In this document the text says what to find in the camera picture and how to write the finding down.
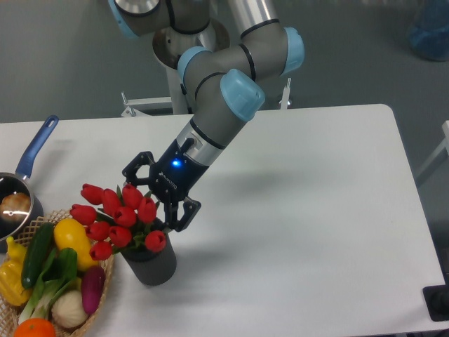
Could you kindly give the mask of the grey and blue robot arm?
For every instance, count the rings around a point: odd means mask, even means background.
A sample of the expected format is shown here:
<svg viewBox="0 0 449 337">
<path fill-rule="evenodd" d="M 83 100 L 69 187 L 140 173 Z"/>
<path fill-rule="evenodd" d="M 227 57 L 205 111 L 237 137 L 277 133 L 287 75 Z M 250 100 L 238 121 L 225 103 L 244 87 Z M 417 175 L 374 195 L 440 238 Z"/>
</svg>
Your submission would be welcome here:
<svg viewBox="0 0 449 337">
<path fill-rule="evenodd" d="M 175 71 L 194 114 L 176 139 L 153 158 L 140 153 L 123 170 L 128 183 L 145 185 L 163 205 L 160 230 L 181 232 L 201 205 L 189 191 L 264 102 L 258 81 L 298 69 L 304 44 L 282 27 L 273 1 L 230 1 L 240 35 L 237 46 L 219 48 L 208 1 L 110 1 L 121 31 L 153 34 L 155 56 Z"/>
</svg>

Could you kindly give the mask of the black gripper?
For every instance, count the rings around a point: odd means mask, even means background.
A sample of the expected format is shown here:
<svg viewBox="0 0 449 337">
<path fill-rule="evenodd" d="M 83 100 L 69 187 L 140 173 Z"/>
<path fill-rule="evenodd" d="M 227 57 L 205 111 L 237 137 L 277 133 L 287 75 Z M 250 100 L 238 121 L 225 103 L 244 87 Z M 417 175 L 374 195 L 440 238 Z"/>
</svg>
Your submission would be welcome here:
<svg viewBox="0 0 449 337">
<path fill-rule="evenodd" d="M 188 194 L 208 166 L 198 164 L 187 156 L 187 150 L 193 145 L 192 138 L 188 138 L 182 146 L 174 140 L 157 162 L 150 151 L 139 152 L 122 170 L 126 183 L 135 187 L 146 185 L 164 203 L 165 226 L 176 232 L 186 230 L 201 209 L 201 202 L 188 197 Z M 144 166 L 148 168 L 148 173 L 139 177 L 138 172 Z M 182 216 L 178 218 L 180 201 Z"/>
</svg>

